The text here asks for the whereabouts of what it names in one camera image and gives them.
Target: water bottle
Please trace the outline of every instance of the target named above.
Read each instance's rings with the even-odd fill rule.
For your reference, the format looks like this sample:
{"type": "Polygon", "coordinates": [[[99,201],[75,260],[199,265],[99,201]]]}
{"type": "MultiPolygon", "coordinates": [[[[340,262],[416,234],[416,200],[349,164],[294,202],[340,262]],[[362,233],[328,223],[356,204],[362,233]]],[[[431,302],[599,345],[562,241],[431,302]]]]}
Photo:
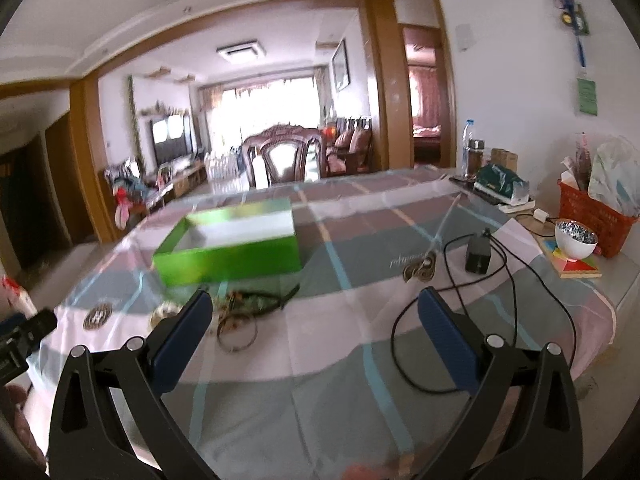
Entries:
{"type": "Polygon", "coordinates": [[[465,129],[462,131],[462,176],[466,176],[469,169],[469,139],[473,139],[476,136],[476,129],[474,127],[474,120],[467,119],[465,129]]]}

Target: framed painting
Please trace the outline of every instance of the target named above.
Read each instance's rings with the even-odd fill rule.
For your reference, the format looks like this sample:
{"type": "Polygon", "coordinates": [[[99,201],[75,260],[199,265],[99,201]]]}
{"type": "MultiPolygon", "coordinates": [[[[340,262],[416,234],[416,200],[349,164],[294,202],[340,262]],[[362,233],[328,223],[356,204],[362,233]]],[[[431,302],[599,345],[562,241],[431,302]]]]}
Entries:
{"type": "Polygon", "coordinates": [[[340,42],[331,61],[334,67],[335,91],[339,92],[349,86],[349,62],[347,60],[347,46],[344,40],[340,42]]]}

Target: doorway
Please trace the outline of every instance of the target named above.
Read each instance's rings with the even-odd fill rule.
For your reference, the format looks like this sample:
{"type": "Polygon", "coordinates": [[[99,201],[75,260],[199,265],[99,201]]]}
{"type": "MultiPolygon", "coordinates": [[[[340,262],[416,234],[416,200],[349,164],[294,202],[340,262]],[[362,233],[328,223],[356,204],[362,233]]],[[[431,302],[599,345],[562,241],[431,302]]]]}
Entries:
{"type": "Polygon", "coordinates": [[[23,270],[68,248],[52,204],[40,136],[0,156],[0,211],[23,270]]]}
{"type": "Polygon", "coordinates": [[[449,81],[441,30],[402,25],[406,49],[416,164],[450,165],[449,81]]]}

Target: wall switch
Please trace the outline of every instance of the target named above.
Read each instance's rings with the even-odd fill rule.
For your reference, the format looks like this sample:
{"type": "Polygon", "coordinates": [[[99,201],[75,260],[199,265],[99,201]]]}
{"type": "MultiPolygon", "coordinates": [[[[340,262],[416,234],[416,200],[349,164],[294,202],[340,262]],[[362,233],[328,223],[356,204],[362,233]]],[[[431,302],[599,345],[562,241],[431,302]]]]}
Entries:
{"type": "Polygon", "coordinates": [[[464,52],[476,44],[471,25],[463,23],[456,27],[456,42],[460,52],[464,52]]]}

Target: power adapter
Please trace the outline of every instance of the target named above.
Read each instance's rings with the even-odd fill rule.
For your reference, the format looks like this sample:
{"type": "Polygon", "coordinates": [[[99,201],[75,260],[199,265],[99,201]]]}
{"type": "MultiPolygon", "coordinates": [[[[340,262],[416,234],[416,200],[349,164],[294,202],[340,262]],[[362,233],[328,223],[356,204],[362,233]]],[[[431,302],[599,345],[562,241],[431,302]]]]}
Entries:
{"type": "Polygon", "coordinates": [[[491,231],[485,229],[475,234],[466,246],[465,270],[475,274],[486,274],[491,262],[491,231]]]}

